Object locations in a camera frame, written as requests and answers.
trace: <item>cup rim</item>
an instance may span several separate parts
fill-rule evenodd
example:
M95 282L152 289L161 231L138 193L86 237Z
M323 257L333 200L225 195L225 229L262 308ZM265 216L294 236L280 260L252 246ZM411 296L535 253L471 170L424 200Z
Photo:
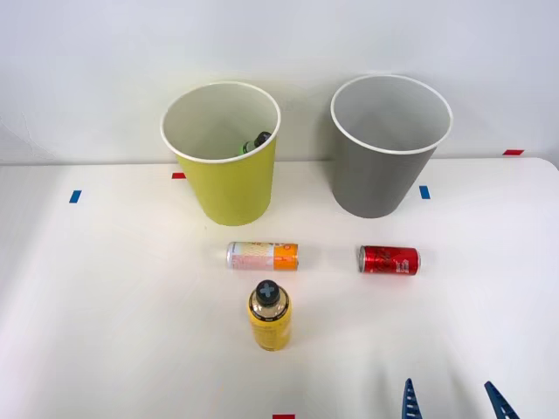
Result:
M367 144L366 142L357 140L356 137L354 137L353 135L348 133L342 127L342 124L340 124L340 122L336 118L335 110L334 110L335 100L337 99L338 95L349 85L352 85L355 82L363 80L363 79L373 79L373 78L403 79L403 80L407 80L407 81L410 81L412 83L415 83L417 85L420 85L420 86L426 88L427 90L431 91L432 93L434 93L435 96L437 96L443 102L443 104L446 107L446 111L448 112L448 120L449 120L448 121L448 129L446 130L445 134L438 141L433 142L431 145L429 145L427 147L423 147L423 148L413 149L413 150L389 150L387 148L380 148L380 147L371 146L370 144ZM415 80L415 79L412 79L411 77L401 76L401 75L397 75L397 74L368 74L368 75L361 76L361 77L358 77L356 79L352 79L352 80L348 81L347 83L343 84L338 90L336 90L336 92L334 93L334 96L332 97L332 101L330 102L330 114L332 115L332 119L334 120L334 123L338 127L338 129L346 137L348 137L350 140L352 140L354 143L359 144L362 147L368 148L369 150L377 151L379 153L384 153L384 154L387 154L387 155L418 155L418 154L423 153L425 151L429 151L431 149L434 149L441 142L443 142L446 139L446 137L448 137L449 133L452 130L452 125L454 124L454 115L452 114L452 109L451 109L450 105L448 104L448 102L446 101L446 99L443 97L442 94L437 92L431 86L428 86L428 85L426 85L425 83L423 83L419 80Z
M249 153L246 153L244 155L237 155L235 157L229 157L227 159L215 159L214 160L214 159L201 159L199 157L194 157L192 155L187 155L187 154L177 150L169 142L169 140L167 139L167 136L165 135L165 131L164 131L163 127L164 127L164 124L165 124L165 118L167 118L167 114L169 113L170 108L173 107L184 96L186 96L188 94L191 94L191 93L195 92L196 90L201 90L201 89L204 89L205 87L214 86L214 85L237 85L237 86L249 87L251 89L254 89L254 90L264 94L273 103L273 107L275 108L276 114L278 115L278 121L276 122L276 127L272 131L272 135L270 135L270 137L266 140L266 142L264 142L264 144L262 144L258 148L255 148L255 149L253 149L253 151L251 151ZM190 89L185 94L182 94L181 96L179 96L177 99L173 100L171 102L171 104L169 106L167 106L167 110L165 111L165 113L163 114L163 116L161 118L161 123L160 123L159 129L160 129L160 132L161 132L161 136L163 138L163 142L176 155L179 155L182 158L190 160L190 161L196 161L198 163L224 164L224 163L232 163L234 161L241 161L241 160L247 159L250 156L257 154L258 152L262 151L264 148L268 147L272 143L272 141L275 139L278 131L280 130L280 123L281 123L280 106L278 105L278 103L272 97L272 95L270 93L268 93L264 89L261 89L260 87L256 87L256 86L251 85L249 83L245 83L245 82L242 82L242 81L225 80L225 81L214 81L214 82L211 82L211 83L206 83L204 85L194 87L193 89Z

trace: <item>red tape marker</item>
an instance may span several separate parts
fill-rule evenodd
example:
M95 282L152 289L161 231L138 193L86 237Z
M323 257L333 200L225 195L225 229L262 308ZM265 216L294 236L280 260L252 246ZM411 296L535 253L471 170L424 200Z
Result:
M507 150L503 155L521 155L524 153L524 150Z

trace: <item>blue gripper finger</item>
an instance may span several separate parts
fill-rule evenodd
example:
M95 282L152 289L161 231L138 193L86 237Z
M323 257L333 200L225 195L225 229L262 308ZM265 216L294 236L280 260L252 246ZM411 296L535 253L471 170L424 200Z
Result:
M411 382L411 378L408 378L405 382L404 400L402 401L402 419L422 418L416 392L413 391L413 383Z
M513 408L508 404L507 400L499 393L499 390L490 382L486 382L486 391L489 400L493 404L493 410L497 415L497 419L520 419L514 412Z

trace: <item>paper cup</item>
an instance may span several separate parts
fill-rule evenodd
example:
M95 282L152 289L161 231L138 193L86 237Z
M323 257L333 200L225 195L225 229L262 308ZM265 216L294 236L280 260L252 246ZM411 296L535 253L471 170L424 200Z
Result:
M330 112L338 128L334 197L364 218L396 209L452 127L446 100L404 76L349 81L335 93Z
M222 225L259 218L270 203L280 107L268 93L240 82L192 90L171 105L162 137L175 153L205 214ZM260 147L238 155L262 131Z

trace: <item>gray paper cup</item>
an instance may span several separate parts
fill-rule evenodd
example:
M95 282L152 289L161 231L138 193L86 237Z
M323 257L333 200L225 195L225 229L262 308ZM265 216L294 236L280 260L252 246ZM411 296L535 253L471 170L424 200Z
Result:
M365 76L338 89L333 192L364 218L391 213L452 127L452 111L434 89L404 76Z

